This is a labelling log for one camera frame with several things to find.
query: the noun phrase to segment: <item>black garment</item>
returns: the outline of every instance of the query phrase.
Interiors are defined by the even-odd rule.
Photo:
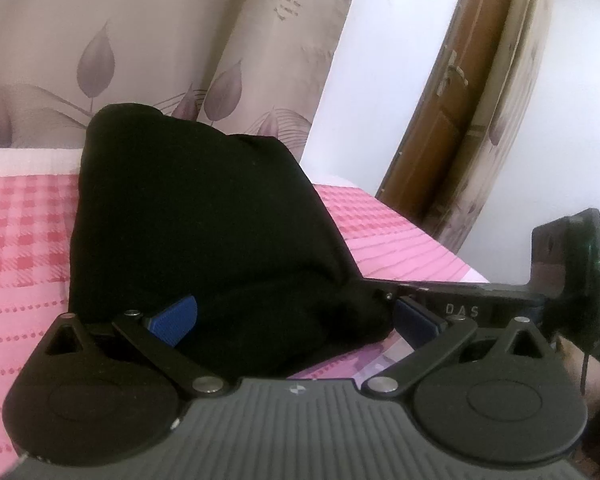
[[[111,105],[87,129],[78,188],[69,308],[84,322],[192,294],[198,322],[177,348],[227,378],[314,364],[391,329],[277,139]]]

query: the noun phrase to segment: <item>striped pink fabric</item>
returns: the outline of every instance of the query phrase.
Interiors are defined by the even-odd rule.
[[[362,190],[316,189],[365,276],[459,280],[469,270],[423,231]],[[40,336],[66,310],[69,239],[76,205],[76,176],[0,177],[0,474],[16,459],[2,425],[4,397]],[[308,370],[304,376],[365,372],[365,367],[379,366],[383,352],[398,339],[394,333],[385,342]]]

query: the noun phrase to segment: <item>door handle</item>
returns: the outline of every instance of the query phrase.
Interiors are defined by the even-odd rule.
[[[440,83],[438,84],[438,90],[436,91],[436,95],[438,97],[440,97],[446,90],[446,87],[449,86],[449,83],[451,82],[452,74],[456,74],[456,75],[460,76],[460,78],[462,79],[462,84],[464,84],[465,88],[467,88],[469,86],[469,81],[464,76],[464,70],[462,70],[458,65],[456,65],[457,57],[458,57],[458,53],[455,50],[452,50],[451,55],[449,56],[448,64],[446,66],[445,74],[442,76],[442,79],[440,80]]]

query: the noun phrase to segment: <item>curtain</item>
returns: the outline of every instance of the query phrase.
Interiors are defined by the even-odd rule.
[[[0,0],[0,147],[78,148],[119,102],[300,158],[351,0]]]
[[[512,0],[484,92],[423,229],[458,252],[516,139],[544,51],[553,0]]]

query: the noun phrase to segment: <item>bed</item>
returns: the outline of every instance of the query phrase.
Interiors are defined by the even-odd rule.
[[[80,150],[0,150],[0,474],[16,460],[1,406],[51,322],[67,308]],[[423,231],[353,184],[310,175],[361,272],[389,280],[484,282]],[[393,332],[297,374],[360,384],[411,352]]]

